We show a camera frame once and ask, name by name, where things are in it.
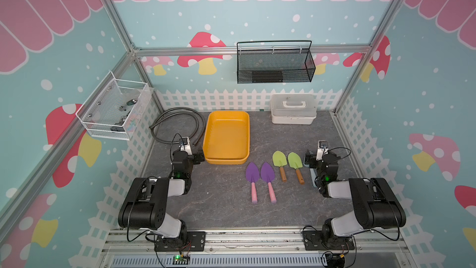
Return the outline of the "green lit circuit board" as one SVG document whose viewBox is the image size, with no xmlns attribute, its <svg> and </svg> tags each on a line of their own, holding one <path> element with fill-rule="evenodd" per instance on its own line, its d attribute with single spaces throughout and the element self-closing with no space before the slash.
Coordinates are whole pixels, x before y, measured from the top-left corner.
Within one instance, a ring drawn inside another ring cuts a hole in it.
<svg viewBox="0 0 476 268">
<path fill-rule="evenodd" d="M 176 255 L 172 261 L 173 265 L 188 265 L 190 264 L 190 257 L 184 255 Z"/>
</svg>

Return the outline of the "aluminium front rail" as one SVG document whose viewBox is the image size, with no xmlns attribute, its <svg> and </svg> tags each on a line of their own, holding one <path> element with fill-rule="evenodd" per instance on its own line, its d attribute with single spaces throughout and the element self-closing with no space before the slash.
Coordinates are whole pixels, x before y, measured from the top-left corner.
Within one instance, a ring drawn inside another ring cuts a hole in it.
<svg viewBox="0 0 476 268">
<path fill-rule="evenodd" d="M 219 254 L 304 254 L 306 246 L 315 247 L 319 237 L 306 239 L 302 235 L 303 227 L 256 227 L 256 228 L 202 228 L 205 240 L 203 251 L 193 251 L 186 247 L 183 254 L 188 255 L 219 255 Z M 105 258 L 113 255 L 137 254 L 153 256 L 154 244 L 143 236 L 129 243 L 126 233 L 121 230 L 112 231 L 105 242 L 99 256 Z M 391 241 L 385 238 L 397 235 L 395 230 L 381 230 L 357 234 L 346 243 L 327 243 L 335 253 L 346 252 L 349 256 L 360 256 L 370 253 L 395 253 L 402 257 L 409 253 L 403 239 Z"/>
</svg>

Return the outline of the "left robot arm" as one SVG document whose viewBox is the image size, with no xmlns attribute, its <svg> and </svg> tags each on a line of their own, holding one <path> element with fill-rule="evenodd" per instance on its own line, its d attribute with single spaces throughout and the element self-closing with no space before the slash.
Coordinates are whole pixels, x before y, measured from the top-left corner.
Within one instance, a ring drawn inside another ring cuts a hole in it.
<svg viewBox="0 0 476 268">
<path fill-rule="evenodd" d="M 119 211 L 119 226 L 126 230 L 146 230 L 164 241 L 188 243 L 186 224 L 166 212 L 167 201 L 169 197 L 188 194 L 192 186 L 193 166 L 204 161 L 202 150 L 191 154 L 176 150 L 172 154 L 169 177 L 134 179 Z"/>
</svg>

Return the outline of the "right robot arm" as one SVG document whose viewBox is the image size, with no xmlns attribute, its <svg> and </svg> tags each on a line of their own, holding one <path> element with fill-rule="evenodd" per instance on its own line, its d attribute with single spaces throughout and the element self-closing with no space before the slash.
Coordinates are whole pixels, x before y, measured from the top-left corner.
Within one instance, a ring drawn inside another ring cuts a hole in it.
<svg viewBox="0 0 476 268">
<path fill-rule="evenodd" d="M 352 211 L 325 221 L 320 231 L 321 242 L 330 246 L 376 228 L 404 227 L 407 216 L 387 181 L 379 177 L 339 180 L 338 162 L 341 159 L 323 148 L 317 153 L 307 151 L 304 157 L 323 197 L 352 201 Z"/>
</svg>

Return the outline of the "yellow plastic storage box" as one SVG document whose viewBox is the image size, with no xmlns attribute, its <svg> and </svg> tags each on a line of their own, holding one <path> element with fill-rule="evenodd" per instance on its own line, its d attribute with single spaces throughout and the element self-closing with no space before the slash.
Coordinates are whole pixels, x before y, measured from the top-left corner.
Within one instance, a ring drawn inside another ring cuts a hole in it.
<svg viewBox="0 0 476 268">
<path fill-rule="evenodd" d="M 250 154 L 250 116 L 244 111 L 217 110 L 208 116 L 203 152 L 212 165 L 242 165 Z"/>
</svg>

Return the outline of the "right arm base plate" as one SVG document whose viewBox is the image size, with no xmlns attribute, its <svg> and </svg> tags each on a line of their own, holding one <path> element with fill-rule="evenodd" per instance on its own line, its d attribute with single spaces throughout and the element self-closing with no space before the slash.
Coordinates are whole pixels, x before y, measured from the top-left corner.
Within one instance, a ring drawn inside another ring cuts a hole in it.
<svg viewBox="0 0 476 268">
<path fill-rule="evenodd" d="M 337 237 L 317 230 L 302 231 L 306 251 L 342 251 L 355 250 L 352 237 Z"/>
</svg>

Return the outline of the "black connector box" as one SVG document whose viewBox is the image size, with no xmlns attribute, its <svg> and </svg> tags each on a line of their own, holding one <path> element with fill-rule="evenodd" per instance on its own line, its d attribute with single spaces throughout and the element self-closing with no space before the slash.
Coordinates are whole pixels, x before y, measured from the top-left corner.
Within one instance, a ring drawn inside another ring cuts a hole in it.
<svg viewBox="0 0 476 268">
<path fill-rule="evenodd" d="M 327 268 L 344 268 L 345 258 L 340 256 L 326 255 Z"/>
</svg>

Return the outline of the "green shovel wooden handle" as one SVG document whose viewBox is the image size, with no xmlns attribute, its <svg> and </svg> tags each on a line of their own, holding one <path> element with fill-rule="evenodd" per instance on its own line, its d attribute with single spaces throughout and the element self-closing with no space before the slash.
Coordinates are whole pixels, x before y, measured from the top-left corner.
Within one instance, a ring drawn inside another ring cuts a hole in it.
<svg viewBox="0 0 476 268">
<path fill-rule="evenodd" d="M 279 168 L 281 180 L 283 182 L 287 181 L 286 173 L 285 173 L 285 166 L 287 165 L 287 159 L 285 154 L 282 151 L 275 151 L 273 156 L 273 164 Z"/>
<path fill-rule="evenodd" d="M 300 156 L 297 153 L 291 152 L 288 154 L 288 162 L 290 167 L 295 170 L 299 183 L 304 185 L 304 178 L 302 177 L 300 170 L 303 167 Z"/>
</svg>

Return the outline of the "white lidded plastic case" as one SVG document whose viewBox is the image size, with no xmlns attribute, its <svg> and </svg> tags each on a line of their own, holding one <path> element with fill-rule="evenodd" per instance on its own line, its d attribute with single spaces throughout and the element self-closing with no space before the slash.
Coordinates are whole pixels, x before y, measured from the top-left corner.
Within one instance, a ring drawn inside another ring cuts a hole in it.
<svg viewBox="0 0 476 268">
<path fill-rule="evenodd" d="M 317 117 L 312 94 L 273 94 L 270 99 L 273 124 L 311 125 Z"/>
</svg>

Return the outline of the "purple shovel pink handle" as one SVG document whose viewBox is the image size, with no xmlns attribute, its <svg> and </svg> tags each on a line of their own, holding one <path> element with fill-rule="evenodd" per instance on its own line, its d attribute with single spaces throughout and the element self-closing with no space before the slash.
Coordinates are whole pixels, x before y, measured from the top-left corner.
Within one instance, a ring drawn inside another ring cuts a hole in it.
<svg viewBox="0 0 476 268">
<path fill-rule="evenodd" d="M 275 171 L 268 162 L 265 162 L 261 167 L 261 179 L 267 183 L 271 203 L 276 203 L 277 199 L 272 186 L 272 182 L 275 180 Z"/>
<path fill-rule="evenodd" d="M 258 198 L 257 198 L 257 190 L 256 190 L 255 184 L 259 180 L 260 174 L 259 174 L 259 169 L 255 163 L 251 162 L 247 165 L 247 168 L 245 170 L 245 178 L 251 184 L 251 201 L 252 203 L 257 203 Z"/>
</svg>

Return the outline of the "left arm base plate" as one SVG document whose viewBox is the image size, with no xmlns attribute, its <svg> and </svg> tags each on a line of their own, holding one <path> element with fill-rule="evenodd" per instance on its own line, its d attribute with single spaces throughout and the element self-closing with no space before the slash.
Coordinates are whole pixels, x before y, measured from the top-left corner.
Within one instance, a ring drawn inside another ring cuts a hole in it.
<svg viewBox="0 0 476 268">
<path fill-rule="evenodd" d="M 202 252 L 205 249 L 206 232 L 187 232 L 177 238 L 157 237 L 152 242 L 157 252 Z"/>
</svg>

